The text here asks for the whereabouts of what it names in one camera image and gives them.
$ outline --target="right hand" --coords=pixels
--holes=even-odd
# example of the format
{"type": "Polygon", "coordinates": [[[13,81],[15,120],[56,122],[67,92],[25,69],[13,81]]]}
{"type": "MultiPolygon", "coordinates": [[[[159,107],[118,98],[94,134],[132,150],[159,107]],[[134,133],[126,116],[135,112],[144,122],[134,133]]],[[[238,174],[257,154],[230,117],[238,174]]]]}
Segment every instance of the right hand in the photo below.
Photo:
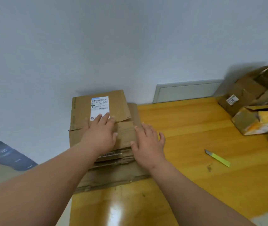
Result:
{"type": "Polygon", "coordinates": [[[139,147],[134,141],[131,142],[134,158],[139,165],[150,172],[166,162],[163,153],[164,134],[159,132],[160,140],[158,140],[156,130],[146,124],[142,124],[142,128],[135,126],[135,130],[139,147]]]}

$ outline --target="left hand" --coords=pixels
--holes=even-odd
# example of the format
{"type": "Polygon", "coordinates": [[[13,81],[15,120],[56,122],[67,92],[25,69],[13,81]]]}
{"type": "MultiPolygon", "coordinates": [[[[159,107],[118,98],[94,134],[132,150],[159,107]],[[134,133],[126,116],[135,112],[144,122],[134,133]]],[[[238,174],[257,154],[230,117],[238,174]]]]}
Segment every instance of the left hand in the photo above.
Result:
{"type": "Polygon", "coordinates": [[[78,144],[92,154],[95,153],[97,157],[112,151],[116,143],[117,133],[113,133],[115,118],[108,120],[109,116],[109,113],[103,117],[99,114],[90,127],[88,119],[85,118],[83,137],[78,144]]]}

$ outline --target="barcode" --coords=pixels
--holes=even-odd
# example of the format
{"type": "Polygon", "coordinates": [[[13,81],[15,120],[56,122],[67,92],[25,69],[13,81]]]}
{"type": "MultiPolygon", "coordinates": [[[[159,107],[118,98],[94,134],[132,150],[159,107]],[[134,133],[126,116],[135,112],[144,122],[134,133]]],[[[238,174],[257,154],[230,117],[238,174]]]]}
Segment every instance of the barcode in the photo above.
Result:
{"type": "Polygon", "coordinates": [[[104,155],[100,156],[99,158],[101,158],[101,157],[106,157],[106,156],[112,156],[112,155],[114,155],[114,154],[115,154],[115,152],[109,152],[109,153],[107,153],[107,154],[104,154],[104,155]]]}
{"type": "Polygon", "coordinates": [[[105,98],[105,99],[98,99],[98,100],[91,100],[91,102],[100,102],[100,101],[106,101],[107,100],[107,98],[105,98]]]}

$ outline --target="white wall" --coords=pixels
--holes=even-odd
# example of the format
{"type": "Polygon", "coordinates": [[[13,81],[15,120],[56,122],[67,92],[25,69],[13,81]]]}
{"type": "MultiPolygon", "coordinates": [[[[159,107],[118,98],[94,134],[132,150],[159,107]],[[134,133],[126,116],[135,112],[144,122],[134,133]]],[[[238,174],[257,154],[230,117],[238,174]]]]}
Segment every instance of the white wall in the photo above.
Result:
{"type": "Polygon", "coordinates": [[[223,78],[268,63],[268,0],[0,0],[0,140],[37,163],[68,148],[73,96],[223,78]]]}

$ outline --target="wooden table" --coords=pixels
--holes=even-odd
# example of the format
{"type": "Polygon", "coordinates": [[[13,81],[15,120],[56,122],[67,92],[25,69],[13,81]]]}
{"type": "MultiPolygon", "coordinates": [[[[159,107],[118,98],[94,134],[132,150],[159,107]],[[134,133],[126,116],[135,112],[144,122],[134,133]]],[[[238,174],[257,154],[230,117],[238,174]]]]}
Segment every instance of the wooden table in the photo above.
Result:
{"type": "MultiPolygon", "coordinates": [[[[166,159],[247,218],[268,212],[268,141],[243,136],[214,98],[139,106],[141,120],[166,135],[166,159]],[[228,168],[204,149],[229,160],[228,168]]],[[[70,226],[177,225],[151,179],[73,195],[70,226]]]]}

